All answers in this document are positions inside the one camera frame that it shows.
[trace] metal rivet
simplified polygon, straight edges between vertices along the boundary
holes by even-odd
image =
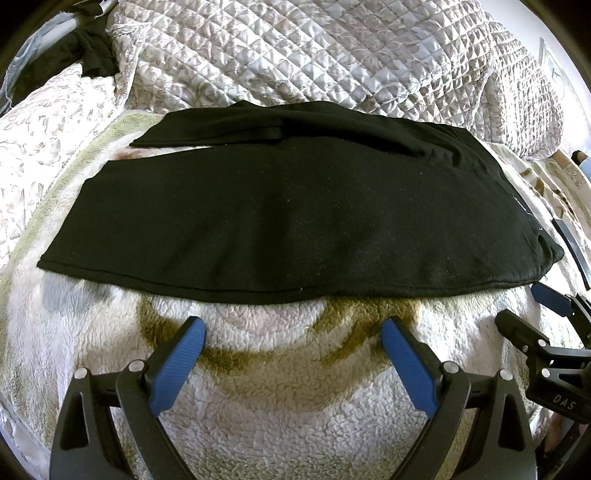
[[[130,372],[141,372],[144,369],[144,361],[134,360],[127,368],[129,368]]]
[[[460,367],[457,366],[455,362],[445,362],[443,364],[443,369],[449,374],[457,374],[460,370]]]
[[[88,370],[84,367],[80,367],[74,372],[74,378],[77,380],[82,380],[83,378],[86,378],[87,374]]]
[[[508,382],[513,380],[513,374],[511,372],[509,372],[508,370],[506,370],[505,368],[503,370],[501,370],[500,376],[503,380],[507,380]]]

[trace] gray fabric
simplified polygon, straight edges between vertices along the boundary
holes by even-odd
[[[4,115],[12,106],[12,93],[18,80],[18,76],[29,61],[37,58],[43,48],[43,36],[53,28],[64,24],[74,18],[74,14],[59,13],[31,35],[20,48],[12,62],[7,68],[4,82],[0,88],[0,115]]]

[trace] blue clamp pad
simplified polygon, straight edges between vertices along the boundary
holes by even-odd
[[[437,411],[435,382],[400,328],[388,319],[382,324],[382,345],[400,376],[414,407],[432,418]]]
[[[574,313],[569,297],[558,293],[543,283],[534,283],[531,286],[531,294],[534,296],[536,302],[549,308],[561,317],[570,317]]]
[[[173,406],[205,344],[205,323],[202,319],[189,317],[181,329],[185,331],[179,332],[181,335],[179,339],[175,336],[171,340],[172,348],[162,363],[156,367],[157,370],[152,379],[148,405],[156,417]]]

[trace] clamp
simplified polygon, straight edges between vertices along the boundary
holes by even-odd
[[[77,369],[57,423],[50,480],[134,478],[111,407],[122,409],[153,480],[194,480],[158,415],[173,405],[203,349],[205,333],[203,321],[190,317],[146,361],[134,360],[121,372],[103,375]],[[487,377],[440,362],[397,317],[384,321],[381,337],[414,406],[428,417],[392,480],[433,480],[467,408],[477,408],[478,414],[453,480],[535,480],[527,416],[509,371]]]
[[[497,314],[496,327],[527,356],[530,383],[525,396],[577,423],[591,421],[591,303],[582,295],[562,295],[534,283],[535,300],[568,318],[584,349],[558,348],[550,339],[509,310]]]

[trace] wrinkled fabric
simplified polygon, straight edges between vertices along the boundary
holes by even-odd
[[[109,77],[119,73],[117,59],[106,35],[106,17],[75,29],[47,49],[22,71],[14,89],[14,103],[24,100],[66,67],[82,60],[82,75]]]
[[[27,63],[34,59],[37,53],[43,47],[43,35],[49,32],[52,28],[62,25],[74,18],[71,13],[59,13],[51,20],[47,21],[39,30],[31,35],[22,47],[18,50],[18,53],[12,59],[12,62],[6,70],[2,87],[0,88],[0,116],[4,115],[12,106],[12,93],[14,86],[18,80],[18,76],[22,70],[27,66]]]
[[[465,129],[239,102],[170,113],[133,144],[223,145],[106,163],[40,268],[271,304],[510,288],[564,255]]]

